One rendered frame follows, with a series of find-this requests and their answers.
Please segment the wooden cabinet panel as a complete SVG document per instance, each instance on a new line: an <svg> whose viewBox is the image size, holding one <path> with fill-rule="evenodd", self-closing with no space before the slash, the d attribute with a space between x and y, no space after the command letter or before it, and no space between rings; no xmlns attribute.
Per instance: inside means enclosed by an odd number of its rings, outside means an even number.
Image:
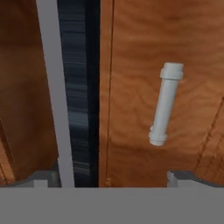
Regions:
<svg viewBox="0 0 224 224"><path fill-rule="evenodd" d="M36 0L0 0L0 186L57 158Z"/></svg>

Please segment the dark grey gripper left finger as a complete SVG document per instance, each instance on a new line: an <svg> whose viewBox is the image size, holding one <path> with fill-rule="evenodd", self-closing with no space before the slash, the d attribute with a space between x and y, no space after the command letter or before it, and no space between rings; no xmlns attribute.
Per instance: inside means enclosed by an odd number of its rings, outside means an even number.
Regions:
<svg viewBox="0 0 224 224"><path fill-rule="evenodd" d="M23 187L23 188L61 187L58 163L55 163L53 167L47 171L35 171L27 179L19 180L14 184L9 184L9 187Z"/></svg>

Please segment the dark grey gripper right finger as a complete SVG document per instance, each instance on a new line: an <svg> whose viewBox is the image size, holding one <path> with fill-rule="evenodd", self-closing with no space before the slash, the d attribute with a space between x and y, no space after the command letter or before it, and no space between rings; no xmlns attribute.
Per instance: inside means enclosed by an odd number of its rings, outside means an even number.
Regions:
<svg viewBox="0 0 224 224"><path fill-rule="evenodd" d="M215 187L224 188L224 185L218 185L213 182L202 180L196 177L190 171L168 171L167 173L168 187Z"/></svg>

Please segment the grey counter edge strip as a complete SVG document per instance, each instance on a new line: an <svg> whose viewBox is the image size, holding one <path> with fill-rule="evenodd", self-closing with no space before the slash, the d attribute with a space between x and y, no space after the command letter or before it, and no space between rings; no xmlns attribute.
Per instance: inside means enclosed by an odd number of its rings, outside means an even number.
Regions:
<svg viewBox="0 0 224 224"><path fill-rule="evenodd" d="M64 188L74 188L58 4L57 0L36 0L36 4L59 152L60 182Z"/></svg>

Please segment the wooden drawer front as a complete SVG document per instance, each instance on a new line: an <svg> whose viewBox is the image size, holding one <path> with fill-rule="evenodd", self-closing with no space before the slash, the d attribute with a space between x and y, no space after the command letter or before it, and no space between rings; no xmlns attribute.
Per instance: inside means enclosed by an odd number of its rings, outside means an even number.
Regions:
<svg viewBox="0 0 224 224"><path fill-rule="evenodd" d="M224 186L224 0L101 0L101 187Z"/></svg>

